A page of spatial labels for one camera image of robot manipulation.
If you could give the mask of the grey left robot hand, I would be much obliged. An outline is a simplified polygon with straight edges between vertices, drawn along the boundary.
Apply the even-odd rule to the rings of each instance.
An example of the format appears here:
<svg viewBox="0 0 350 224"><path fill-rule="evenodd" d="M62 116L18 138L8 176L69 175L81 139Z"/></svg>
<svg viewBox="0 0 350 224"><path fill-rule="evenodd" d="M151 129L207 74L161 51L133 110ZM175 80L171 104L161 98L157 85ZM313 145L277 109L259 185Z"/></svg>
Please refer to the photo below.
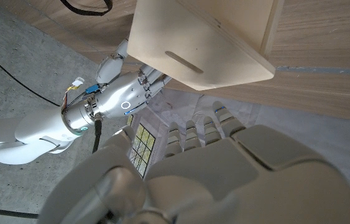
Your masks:
<svg viewBox="0 0 350 224"><path fill-rule="evenodd" d="M350 223L350 185L323 156L272 128L245 127L219 101L205 145L172 123L164 158L140 175L121 128L68 173L39 223Z"/></svg>

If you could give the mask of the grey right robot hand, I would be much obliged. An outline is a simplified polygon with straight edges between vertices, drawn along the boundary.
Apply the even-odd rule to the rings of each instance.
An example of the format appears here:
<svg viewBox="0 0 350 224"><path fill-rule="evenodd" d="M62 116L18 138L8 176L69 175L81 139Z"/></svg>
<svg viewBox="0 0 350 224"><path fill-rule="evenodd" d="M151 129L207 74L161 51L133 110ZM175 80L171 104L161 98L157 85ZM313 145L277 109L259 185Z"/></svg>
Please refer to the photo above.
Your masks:
<svg viewBox="0 0 350 224"><path fill-rule="evenodd" d="M97 87L85 99L63 109L62 114L74 131L82 132L98 118L129 116L144 109L149 101L172 79L143 64L136 72L121 74L128 56L128 40L104 59L96 72Z"/></svg>

